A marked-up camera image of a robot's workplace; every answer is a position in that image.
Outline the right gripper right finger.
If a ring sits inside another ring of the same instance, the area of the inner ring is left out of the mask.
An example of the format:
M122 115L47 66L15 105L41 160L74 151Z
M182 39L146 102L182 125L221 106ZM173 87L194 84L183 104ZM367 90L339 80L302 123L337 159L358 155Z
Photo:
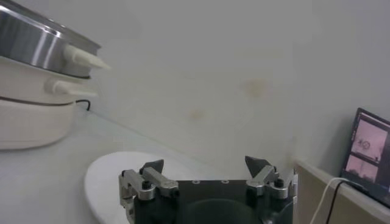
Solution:
M283 178L277 168L266 159L244 157L251 179L246 181L246 186L255 192L257 197L266 193L274 200L287 200L298 196L298 173L296 169Z

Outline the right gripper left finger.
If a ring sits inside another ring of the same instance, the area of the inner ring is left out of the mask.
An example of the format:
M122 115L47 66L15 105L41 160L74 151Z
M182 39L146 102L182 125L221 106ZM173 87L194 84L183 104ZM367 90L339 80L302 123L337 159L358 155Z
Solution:
M164 160L145 163L138 172L133 169L123 170L118 176L119 203L126 210L126 216L134 216L134 199L152 201L156 193L163 197L177 198L179 183L162 174Z

